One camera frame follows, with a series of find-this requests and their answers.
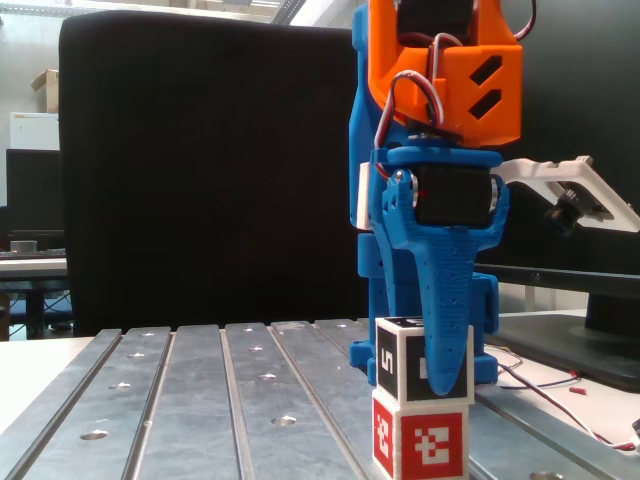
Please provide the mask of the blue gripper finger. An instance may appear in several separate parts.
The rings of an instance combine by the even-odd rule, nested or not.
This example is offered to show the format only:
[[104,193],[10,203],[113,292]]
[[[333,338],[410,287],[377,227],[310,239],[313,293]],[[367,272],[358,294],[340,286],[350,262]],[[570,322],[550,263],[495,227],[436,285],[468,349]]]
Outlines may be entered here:
[[381,193],[379,247],[385,279],[388,286],[396,287],[395,274],[401,267],[394,255],[410,252],[424,320],[427,378],[439,396],[448,395],[453,388],[465,355],[477,253],[498,245],[505,228],[510,192],[497,176],[492,175],[490,182],[498,189],[498,199],[484,229],[418,224],[407,169],[396,170]]

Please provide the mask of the orange blue gripper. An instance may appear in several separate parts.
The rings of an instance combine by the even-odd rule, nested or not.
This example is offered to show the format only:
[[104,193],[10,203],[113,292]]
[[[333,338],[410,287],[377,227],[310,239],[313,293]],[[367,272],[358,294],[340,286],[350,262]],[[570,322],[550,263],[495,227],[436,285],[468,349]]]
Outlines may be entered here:
[[392,123],[416,122],[465,148],[521,135],[523,48],[498,1],[371,1],[367,82],[382,115],[373,144]]

